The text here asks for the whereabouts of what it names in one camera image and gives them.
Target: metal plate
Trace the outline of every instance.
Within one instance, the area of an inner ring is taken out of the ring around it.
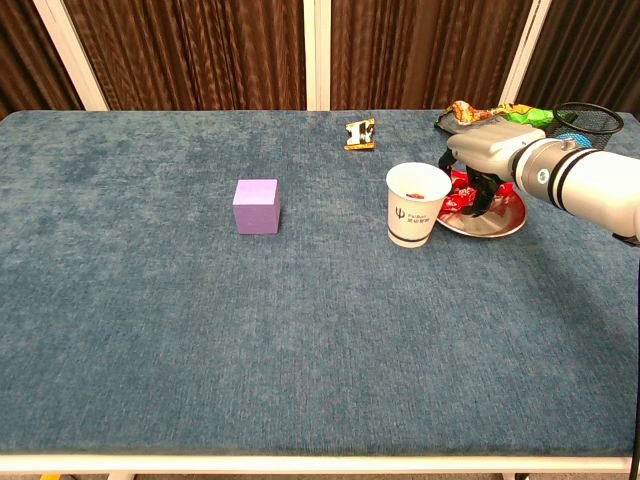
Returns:
[[[484,215],[472,217],[459,212],[440,212],[438,223],[449,230],[470,237],[499,238],[511,235],[522,228],[527,220],[527,206],[514,191],[496,198]]]

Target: white table frame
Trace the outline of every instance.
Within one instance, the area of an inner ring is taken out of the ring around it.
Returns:
[[[294,457],[194,455],[0,455],[0,473],[164,474],[628,473],[629,457]]]

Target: table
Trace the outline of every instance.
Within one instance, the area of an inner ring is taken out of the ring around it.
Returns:
[[[396,247],[384,176],[437,162],[436,115],[7,117],[0,471],[628,469],[638,252],[530,197]],[[280,180],[278,235],[235,232],[239,178]]]

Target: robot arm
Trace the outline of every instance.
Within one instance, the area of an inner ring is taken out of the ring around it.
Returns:
[[[482,215],[502,182],[640,245],[640,160],[572,140],[545,138],[542,130],[496,118],[453,135],[440,167],[456,160],[467,166],[477,189],[474,205],[463,213]]]

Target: blue object in basket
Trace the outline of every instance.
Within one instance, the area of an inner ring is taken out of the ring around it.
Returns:
[[[593,147],[593,145],[591,144],[591,141],[581,133],[575,133],[575,132],[561,133],[560,135],[557,135],[556,138],[559,138],[560,140],[567,140],[571,138],[576,142],[576,145],[578,145],[579,147],[585,147],[585,148]]]

